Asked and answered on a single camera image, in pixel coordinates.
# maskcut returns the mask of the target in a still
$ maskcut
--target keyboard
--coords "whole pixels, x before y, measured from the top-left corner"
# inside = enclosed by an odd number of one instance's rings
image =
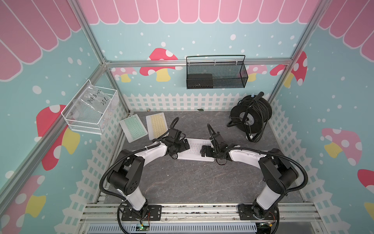
[[[212,147],[212,143],[210,140],[207,139],[195,139],[195,138],[186,138],[190,145],[190,149],[178,153],[178,159],[184,160],[194,160],[194,161],[206,161],[206,162],[214,162],[214,158],[211,157],[201,157],[201,147],[203,145],[208,145]]]
[[[168,130],[164,113],[148,115],[145,119],[147,120],[148,136],[150,140],[158,138]]]
[[[137,114],[127,117],[119,122],[129,143],[148,134]]]

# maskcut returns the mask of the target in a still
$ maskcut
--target mushroom illustration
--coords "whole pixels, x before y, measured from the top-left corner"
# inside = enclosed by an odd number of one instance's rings
[[[178,58],[166,49],[156,48],[147,60],[178,60]],[[170,80],[168,69],[181,70],[182,67],[142,67],[140,68],[140,74],[143,76],[149,76],[156,72],[156,81],[167,82]]]
[[[336,158],[339,153],[344,152],[352,166],[360,161],[362,144],[360,137],[355,132],[324,128],[322,129],[322,135],[321,140],[331,141],[329,145],[325,145],[325,150],[331,157]]]
[[[25,214],[30,214],[36,218],[44,204],[46,203],[46,196],[34,196],[33,194],[43,183],[45,176],[31,176],[18,193],[16,198],[12,201],[9,208],[1,217],[1,227],[3,234],[18,234],[25,219]]]
[[[360,169],[357,172],[357,177],[365,188],[374,193],[374,171]]]
[[[247,82],[252,82],[256,80],[256,74],[266,74],[267,67],[266,65],[248,65],[246,67],[248,73],[248,80]]]
[[[364,206],[366,208],[366,211],[369,213],[371,218],[374,220],[374,203],[365,202]]]
[[[284,70],[285,65],[278,65],[270,71],[270,75],[277,76]],[[286,77],[283,85],[287,88],[291,87],[292,78],[295,77],[297,84],[302,85],[305,80],[306,72],[308,69],[308,59],[306,53],[303,51],[297,60],[296,64],[292,68],[290,74]]]
[[[111,72],[116,80],[119,80],[121,77],[121,81],[123,83],[128,83],[131,81],[128,74],[137,74],[133,67],[114,67],[111,69]]]
[[[44,108],[38,113],[36,116],[38,137],[35,138],[35,141],[40,140],[44,136],[64,107],[65,105],[54,105]],[[78,147],[79,141],[80,134],[74,133],[66,126],[42,159],[44,170],[49,171],[55,168],[60,158],[61,146],[64,146],[69,154],[73,154]]]

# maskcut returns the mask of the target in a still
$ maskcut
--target white wire basket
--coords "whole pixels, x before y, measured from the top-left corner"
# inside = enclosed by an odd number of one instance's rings
[[[74,98],[62,110],[61,115],[64,117],[66,123],[69,125],[72,131],[101,135],[108,125],[114,110],[118,107],[118,92],[115,89],[96,86],[100,89],[100,91],[111,97],[105,111],[103,114],[100,114],[98,111],[95,111],[86,104],[82,104],[81,102],[75,103],[90,85],[91,81],[87,80]]]

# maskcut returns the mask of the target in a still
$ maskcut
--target white picket fence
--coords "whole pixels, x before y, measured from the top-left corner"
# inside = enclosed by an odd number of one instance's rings
[[[126,112],[119,104],[104,133],[101,135],[100,141],[96,142],[96,149],[92,150],[92,159],[87,160],[87,170],[82,170],[83,178],[76,183],[77,192],[70,195],[70,206],[62,210],[65,217],[60,224],[54,227],[57,234],[75,233],[77,224],[83,215],[83,210],[88,203],[93,202],[99,190],[101,176],[110,162],[114,147],[122,131],[119,121],[125,116]]]
[[[340,219],[339,212],[341,208],[332,204],[330,200],[332,193],[324,190],[323,185],[325,181],[318,179],[318,169],[311,166],[310,162],[312,158],[306,156],[307,149],[301,148],[301,140],[296,138],[297,132],[292,131],[292,124],[288,124],[288,117],[285,117],[285,111],[282,111],[282,105],[279,105],[278,102],[279,100],[274,100],[271,103],[273,114],[269,123],[283,154],[297,161],[307,170],[309,181],[301,189],[303,197],[315,204],[329,233],[335,231],[336,234],[341,232],[348,234],[350,224]],[[302,181],[303,178],[301,176],[296,182],[301,184]]]
[[[190,96],[187,96],[187,94],[184,94],[182,96],[180,96],[179,94],[176,94],[175,96],[172,96],[171,94],[167,96],[165,96],[164,94],[161,94],[160,96],[157,96],[156,94],[154,94],[153,96],[149,96],[148,94],[146,94],[145,96],[142,96],[140,94],[138,96],[134,96],[133,94],[131,94],[129,97],[123,95],[129,109],[136,111],[146,111],[148,109],[162,111],[193,111],[197,109],[231,110],[234,106],[237,105],[237,102],[245,96],[247,96],[247,93],[243,95],[237,93],[235,96],[233,96],[231,93],[227,96],[225,96],[223,93],[221,95],[206,94],[205,96],[203,96],[202,94],[191,94]],[[270,94],[266,94],[264,98],[267,100],[269,96]]]

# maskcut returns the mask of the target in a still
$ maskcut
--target marble-patterned floor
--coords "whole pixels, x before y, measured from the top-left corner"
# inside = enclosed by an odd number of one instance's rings
[[[147,128],[145,117],[159,112],[135,112]],[[208,139],[207,123],[223,136],[227,143],[236,143],[260,150],[278,148],[275,136],[267,125],[262,139],[251,143],[245,133],[236,127],[228,128],[228,111],[164,112],[168,126],[175,117],[175,126],[188,138]],[[132,143],[125,140],[124,149],[136,150],[150,145],[148,136]],[[216,162],[174,160],[163,156],[147,164],[143,169],[140,190],[149,203],[212,203],[253,202],[265,186],[261,170],[242,162],[227,162],[220,166]],[[291,192],[282,202],[302,202],[298,191]],[[120,203],[120,199],[107,196],[104,203]]]

